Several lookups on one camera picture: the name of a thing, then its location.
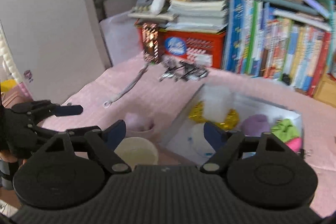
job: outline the yellow book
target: yellow book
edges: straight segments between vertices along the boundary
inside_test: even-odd
[[[292,69],[291,69],[291,72],[289,73],[291,80],[294,79],[297,67],[299,66],[299,63],[300,63],[300,56],[301,56],[301,52],[303,49],[303,34],[304,33],[305,33],[305,27],[301,27],[299,39],[297,41],[297,46],[296,46],[295,57],[294,57],[293,64],[292,64]]]

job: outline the circular black disc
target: circular black disc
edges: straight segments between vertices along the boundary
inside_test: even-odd
[[[318,179],[299,157],[269,152],[234,162],[227,182],[234,194],[253,206],[285,209],[310,203]]]
[[[13,179],[14,190],[22,203],[60,209],[79,205],[95,196],[103,187],[102,168],[91,160],[46,155],[39,161],[28,161]]]

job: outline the green book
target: green book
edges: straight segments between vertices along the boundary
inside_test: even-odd
[[[258,5],[261,1],[254,1],[254,9],[253,9],[253,19],[252,19],[252,28],[251,28],[251,38],[250,38],[250,46],[249,46],[249,53],[247,56],[247,66],[246,66],[246,70],[245,73],[246,74],[250,74],[251,73],[251,69],[252,69],[252,53],[253,53],[253,47],[254,47],[254,42],[256,40],[257,37],[257,21],[258,21],[258,14],[260,13],[260,10],[258,9]]]

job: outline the screw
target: screw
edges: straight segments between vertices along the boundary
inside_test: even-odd
[[[128,165],[127,164],[113,164],[112,170],[117,173],[122,173],[128,170]]]
[[[207,163],[203,165],[203,169],[208,172],[215,172],[219,170],[219,165],[213,163]]]

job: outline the white panel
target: white panel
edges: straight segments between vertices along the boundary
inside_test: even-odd
[[[0,0],[0,16],[34,99],[63,103],[104,72],[84,0]]]

